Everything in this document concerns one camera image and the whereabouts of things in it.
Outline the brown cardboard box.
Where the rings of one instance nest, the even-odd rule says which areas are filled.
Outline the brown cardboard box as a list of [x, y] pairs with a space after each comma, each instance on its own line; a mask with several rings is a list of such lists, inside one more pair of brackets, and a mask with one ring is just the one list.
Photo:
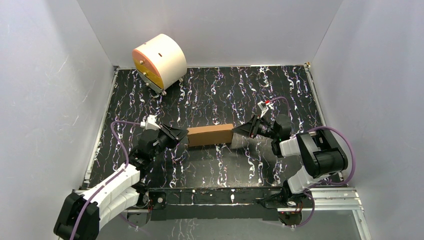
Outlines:
[[188, 128], [188, 146], [199, 147], [216, 144], [231, 144], [233, 124], [219, 124]]

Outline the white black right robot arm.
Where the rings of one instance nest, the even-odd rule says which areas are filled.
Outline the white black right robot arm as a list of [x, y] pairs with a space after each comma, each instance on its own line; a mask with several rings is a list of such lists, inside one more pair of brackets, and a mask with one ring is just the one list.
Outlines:
[[339, 142], [328, 128], [292, 135], [291, 119], [286, 114], [278, 115], [273, 123], [254, 115], [246, 123], [232, 129], [244, 137], [257, 135], [271, 139], [271, 149], [278, 158], [299, 156], [302, 166], [282, 187], [282, 202], [295, 207], [304, 192], [325, 178], [347, 169], [348, 158]]

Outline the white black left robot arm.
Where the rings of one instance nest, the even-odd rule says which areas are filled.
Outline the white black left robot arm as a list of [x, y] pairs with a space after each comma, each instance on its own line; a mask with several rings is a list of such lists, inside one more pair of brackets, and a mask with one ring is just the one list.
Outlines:
[[142, 179], [153, 161], [174, 149], [189, 133], [166, 124], [142, 122], [138, 143], [124, 150], [125, 162], [101, 183], [80, 194], [69, 194], [61, 207], [53, 233], [63, 240], [95, 240], [100, 230], [124, 210], [151, 206], [149, 190]]

